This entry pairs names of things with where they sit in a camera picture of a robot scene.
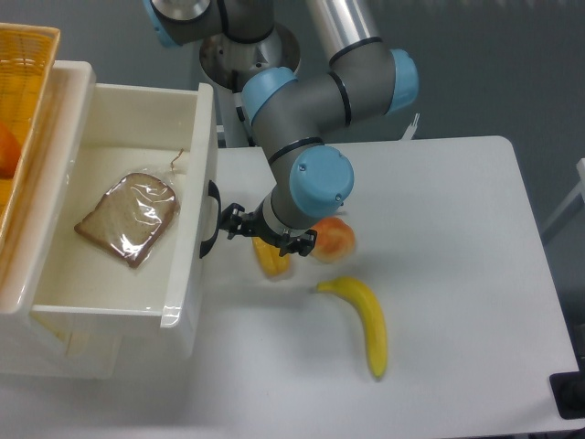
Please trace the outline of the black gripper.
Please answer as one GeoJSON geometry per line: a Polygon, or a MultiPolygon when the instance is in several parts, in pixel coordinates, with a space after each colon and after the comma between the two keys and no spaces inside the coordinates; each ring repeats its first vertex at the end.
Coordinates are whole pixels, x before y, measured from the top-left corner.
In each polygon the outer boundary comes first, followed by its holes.
{"type": "Polygon", "coordinates": [[[315,247],[317,231],[302,227],[307,216],[293,203],[275,208],[265,198],[251,213],[238,203],[231,203],[220,215],[219,228],[228,239],[236,236],[259,237],[279,249],[281,257],[288,254],[309,255],[315,247]]]}

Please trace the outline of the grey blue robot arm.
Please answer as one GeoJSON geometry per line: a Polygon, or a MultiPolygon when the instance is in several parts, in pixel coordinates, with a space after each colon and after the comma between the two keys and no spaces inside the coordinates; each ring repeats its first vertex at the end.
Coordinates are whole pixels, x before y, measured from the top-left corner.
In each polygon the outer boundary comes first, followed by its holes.
{"type": "Polygon", "coordinates": [[[349,160],[324,134],[412,104],[419,75],[410,55],[386,46],[363,1],[308,3],[329,65],[310,80],[296,76],[298,44],[271,1],[147,1],[144,9],[164,46],[200,43],[202,70],[239,97],[236,116],[274,176],[255,210],[221,208],[218,229],[258,237],[284,255],[309,254],[315,224],[354,185],[349,160]]]}

